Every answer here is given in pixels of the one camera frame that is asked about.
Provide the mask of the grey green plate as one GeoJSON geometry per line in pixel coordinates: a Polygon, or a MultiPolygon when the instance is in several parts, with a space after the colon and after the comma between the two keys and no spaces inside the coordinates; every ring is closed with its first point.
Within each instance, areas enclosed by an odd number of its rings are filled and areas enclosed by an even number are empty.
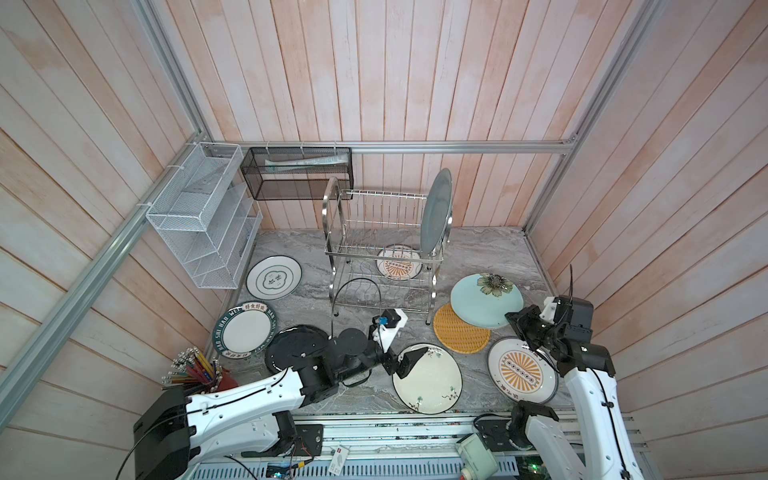
{"type": "Polygon", "coordinates": [[[448,168],[435,177],[427,195],[420,225],[420,254],[433,257],[443,248],[452,222],[453,179],[448,168]]]}

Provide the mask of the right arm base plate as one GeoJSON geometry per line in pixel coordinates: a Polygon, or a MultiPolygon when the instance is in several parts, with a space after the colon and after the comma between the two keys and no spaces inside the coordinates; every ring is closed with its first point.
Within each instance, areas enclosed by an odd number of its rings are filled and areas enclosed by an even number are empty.
{"type": "Polygon", "coordinates": [[[494,453],[524,451],[513,443],[508,432],[509,420],[501,417],[483,417],[473,422],[474,428],[483,444],[494,453]]]}

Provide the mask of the light teal flower plate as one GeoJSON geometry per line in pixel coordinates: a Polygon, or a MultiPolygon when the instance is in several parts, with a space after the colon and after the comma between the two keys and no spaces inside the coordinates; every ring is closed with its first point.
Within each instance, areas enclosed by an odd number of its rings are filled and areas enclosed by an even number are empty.
{"type": "Polygon", "coordinates": [[[452,288],[450,304],[465,323],[485,329],[508,324],[505,315],[524,307],[520,290],[509,279],[493,273],[466,276],[452,288]]]}

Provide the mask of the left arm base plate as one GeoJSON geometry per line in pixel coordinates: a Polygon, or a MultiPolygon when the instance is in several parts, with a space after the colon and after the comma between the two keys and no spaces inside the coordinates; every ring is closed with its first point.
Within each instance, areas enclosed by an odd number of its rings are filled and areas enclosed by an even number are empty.
{"type": "Polygon", "coordinates": [[[316,457],[322,453],[324,426],[319,423],[280,427],[276,443],[262,453],[263,456],[280,456],[293,453],[316,457]]]}

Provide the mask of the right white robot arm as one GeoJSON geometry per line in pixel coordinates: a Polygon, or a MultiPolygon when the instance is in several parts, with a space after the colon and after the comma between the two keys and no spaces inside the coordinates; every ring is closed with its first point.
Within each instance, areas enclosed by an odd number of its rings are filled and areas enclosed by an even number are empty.
{"type": "Polygon", "coordinates": [[[616,370],[606,347],[591,342],[594,307],[572,296],[550,297],[505,317],[537,352],[545,348],[573,402],[583,453],[568,441],[544,404],[520,401],[508,425],[510,442],[531,448],[552,479],[641,479],[618,401],[616,370]]]}

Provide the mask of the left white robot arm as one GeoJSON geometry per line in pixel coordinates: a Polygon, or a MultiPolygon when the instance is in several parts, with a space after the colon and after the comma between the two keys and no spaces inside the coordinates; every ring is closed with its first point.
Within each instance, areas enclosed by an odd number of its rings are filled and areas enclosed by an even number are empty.
{"type": "Polygon", "coordinates": [[[399,379],[427,353],[395,355],[375,333],[346,329],[297,367],[209,394],[165,390],[133,426],[129,459],[138,479],[179,479],[211,458],[244,449],[282,453],[293,442],[292,411],[336,394],[345,380],[382,366],[399,379]]]}

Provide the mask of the steel wire dish rack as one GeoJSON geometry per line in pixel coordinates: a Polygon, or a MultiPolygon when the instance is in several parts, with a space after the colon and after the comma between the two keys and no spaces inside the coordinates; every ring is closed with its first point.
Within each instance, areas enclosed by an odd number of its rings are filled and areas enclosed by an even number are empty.
{"type": "Polygon", "coordinates": [[[436,256],[423,258],[420,225],[428,193],[340,190],[335,178],[328,182],[321,214],[334,316],[343,308],[401,308],[426,324],[432,323],[452,222],[443,248],[436,256]],[[414,279],[390,280],[379,273],[377,255],[393,244],[408,245],[419,252],[423,268],[414,279]]]}

